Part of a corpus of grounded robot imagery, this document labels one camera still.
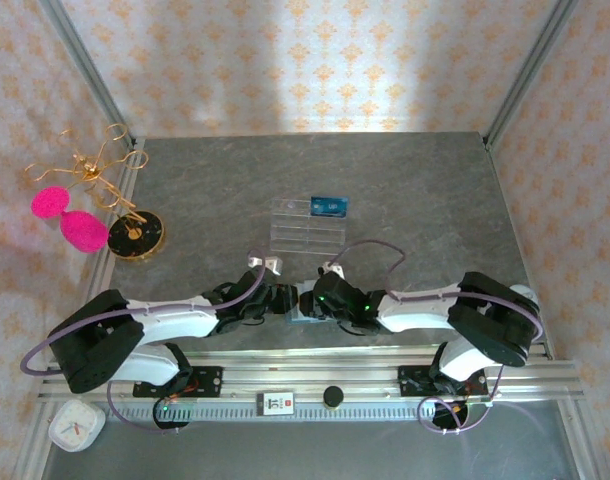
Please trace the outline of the small pink fluffy pad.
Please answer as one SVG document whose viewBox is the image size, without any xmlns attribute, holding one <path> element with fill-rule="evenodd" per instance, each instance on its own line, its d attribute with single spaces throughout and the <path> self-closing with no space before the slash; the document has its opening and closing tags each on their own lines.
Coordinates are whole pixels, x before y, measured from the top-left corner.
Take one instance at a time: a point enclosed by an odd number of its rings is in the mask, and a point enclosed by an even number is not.
<svg viewBox="0 0 610 480">
<path fill-rule="evenodd" d="M 61 215 L 69 206 L 69 191 L 61 186 L 49 186 L 39 191 L 31 202 L 31 212 L 40 219 Z"/>
</svg>

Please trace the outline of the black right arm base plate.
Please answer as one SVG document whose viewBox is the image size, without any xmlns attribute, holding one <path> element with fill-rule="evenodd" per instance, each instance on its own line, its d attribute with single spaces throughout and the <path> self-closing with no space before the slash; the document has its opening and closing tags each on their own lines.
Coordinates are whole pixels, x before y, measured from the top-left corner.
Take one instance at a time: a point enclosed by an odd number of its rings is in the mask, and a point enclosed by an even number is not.
<svg viewBox="0 0 610 480">
<path fill-rule="evenodd" d="M 468 397 L 489 394 L 483 369 L 475 371 L 464 381 L 457 381 L 440 373 L 433 366 L 402 365 L 397 370 L 397 381 L 402 397 Z"/>
</svg>

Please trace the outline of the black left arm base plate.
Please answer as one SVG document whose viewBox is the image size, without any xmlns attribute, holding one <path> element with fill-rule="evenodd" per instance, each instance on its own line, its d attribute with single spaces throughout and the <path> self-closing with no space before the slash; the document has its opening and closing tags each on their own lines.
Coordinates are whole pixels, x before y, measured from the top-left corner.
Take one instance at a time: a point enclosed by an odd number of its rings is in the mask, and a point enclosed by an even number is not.
<svg viewBox="0 0 610 480">
<path fill-rule="evenodd" d="M 193 366 L 184 370 L 163 385 L 147 382 L 135 383 L 135 398 L 218 398 L 222 386 L 223 368 L 218 366 Z"/>
</svg>

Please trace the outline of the blue credit card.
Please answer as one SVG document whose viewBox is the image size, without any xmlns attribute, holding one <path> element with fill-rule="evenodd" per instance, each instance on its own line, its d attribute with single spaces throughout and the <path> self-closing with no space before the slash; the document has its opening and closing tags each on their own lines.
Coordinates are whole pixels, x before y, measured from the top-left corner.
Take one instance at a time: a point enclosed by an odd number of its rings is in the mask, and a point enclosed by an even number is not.
<svg viewBox="0 0 610 480">
<path fill-rule="evenodd" d="M 349 200 L 347 197 L 312 196 L 310 215 L 314 217 L 345 218 Z"/>
</svg>

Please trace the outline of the aluminium frame post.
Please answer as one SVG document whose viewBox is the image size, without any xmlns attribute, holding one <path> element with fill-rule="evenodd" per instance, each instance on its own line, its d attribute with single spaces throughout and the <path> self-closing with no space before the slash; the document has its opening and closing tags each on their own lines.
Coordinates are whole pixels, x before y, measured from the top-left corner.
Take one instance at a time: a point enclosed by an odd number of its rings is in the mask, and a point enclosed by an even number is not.
<svg viewBox="0 0 610 480">
<path fill-rule="evenodd" d="M 556 0 L 487 133 L 483 136 L 483 145 L 488 152 L 492 152 L 501 141 L 504 131 L 517 113 L 578 2 L 579 0 Z"/>
<path fill-rule="evenodd" d="M 107 119 L 112 123 L 126 124 L 124 116 L 96 68 L 92 56 L 72 22 L 62 0 L 38 0 L 38 3 L 59 35 Z"/>
</svg>

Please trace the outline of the white number label card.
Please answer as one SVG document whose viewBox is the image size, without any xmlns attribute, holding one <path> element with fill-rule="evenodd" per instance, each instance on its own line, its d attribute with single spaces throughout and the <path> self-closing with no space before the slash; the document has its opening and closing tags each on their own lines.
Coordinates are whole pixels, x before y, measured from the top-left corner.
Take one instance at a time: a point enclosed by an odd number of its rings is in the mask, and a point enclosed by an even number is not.
<svg viewBox="0 0 610 480">
<path fill-rule="evenodd" d="M 288 391 L 261 392 L 256 398 L 258 416 L 290 416 L 295 412 L 294 393 Z"/>
</svg>

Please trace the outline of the large pink fluffy pad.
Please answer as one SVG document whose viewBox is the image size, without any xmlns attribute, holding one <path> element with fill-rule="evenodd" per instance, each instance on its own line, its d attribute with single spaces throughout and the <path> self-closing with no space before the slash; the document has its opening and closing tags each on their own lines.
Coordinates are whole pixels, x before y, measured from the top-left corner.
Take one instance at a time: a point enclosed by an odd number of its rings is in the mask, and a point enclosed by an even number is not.
<svg viewBox="0 0 610 480">
<path fill-rule="evenodd" d="M 64 238 L 83 253 L 95 253 L 107 243 L 109 231 L 94 215 L 85 211 L 61 214 L 60 230 Z"/>
</svg>

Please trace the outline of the teal card holder wallet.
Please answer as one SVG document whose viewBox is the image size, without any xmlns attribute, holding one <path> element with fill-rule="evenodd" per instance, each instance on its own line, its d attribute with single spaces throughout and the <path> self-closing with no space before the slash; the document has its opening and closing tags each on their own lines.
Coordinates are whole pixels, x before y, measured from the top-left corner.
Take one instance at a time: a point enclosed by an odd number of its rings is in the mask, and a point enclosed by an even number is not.
<svg viewBox="0 0 610 480">
<path fill-rule="evenodd" d="M 285 320 L 289 325 L 312 325 L 334 322 L 332 317 L 325 315 L 312 316 L 303 314 L 299 309 L 293 309 L 285 314 Z"/>
</svg>

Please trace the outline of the white square clock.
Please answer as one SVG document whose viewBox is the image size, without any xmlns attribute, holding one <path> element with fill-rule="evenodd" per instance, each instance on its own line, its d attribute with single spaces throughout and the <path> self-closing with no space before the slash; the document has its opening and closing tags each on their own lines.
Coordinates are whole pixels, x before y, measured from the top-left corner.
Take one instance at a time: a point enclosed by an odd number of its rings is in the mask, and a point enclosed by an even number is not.
<svg viewBox="0 0 610 480">
<path fill-rule="evenodd" d="M 48 437 L 66 452 L 80 452 L 97 439 L 105 423 L 106 414 L 99 407 L 71 399 L 64 403 L 52 419 Z"/>
</svg>

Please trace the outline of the aluminium front rail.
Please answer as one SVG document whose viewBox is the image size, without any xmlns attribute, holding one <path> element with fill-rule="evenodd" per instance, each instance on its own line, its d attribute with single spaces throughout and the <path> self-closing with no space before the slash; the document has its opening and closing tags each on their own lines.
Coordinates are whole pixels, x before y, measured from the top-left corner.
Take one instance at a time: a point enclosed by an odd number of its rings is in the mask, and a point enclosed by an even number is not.
<svg viewBox="0 0 610 480">
<path fill-rule="evenodd" d="M 397 402 L 403 399 L 397 371 L 403 365 L 429 365 L 430 347 L 343 347 L 286 350 L 190 352 L 193 365 L 223 368 L 221 399 L 252 400 L 264 391 L 292 391 L 302 402 L 319 403 L 329 386 L 340 387 L 349 402 Z M 497 401 L 530 402 L 581 398 L 583 387 L 570 361 L 551 360 L 541 345 L 525 366 L 485 369 L 498 385 Z"/>
</svg>

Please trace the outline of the clear acrylic card stand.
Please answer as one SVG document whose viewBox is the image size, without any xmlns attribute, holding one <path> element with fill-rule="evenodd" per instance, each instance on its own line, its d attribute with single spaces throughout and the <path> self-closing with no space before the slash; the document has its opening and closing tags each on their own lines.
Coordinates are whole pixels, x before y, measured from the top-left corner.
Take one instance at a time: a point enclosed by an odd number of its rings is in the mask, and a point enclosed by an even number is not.
<svg viewBox="0 0 610 480">
<path fill-rule="evenodd" d="M 311 216 L 311 197 L 272 201 L 270 247 L 273 251 L 332 255 L 344 246 L 348 215 L 345 218 Z"/>
</svg>

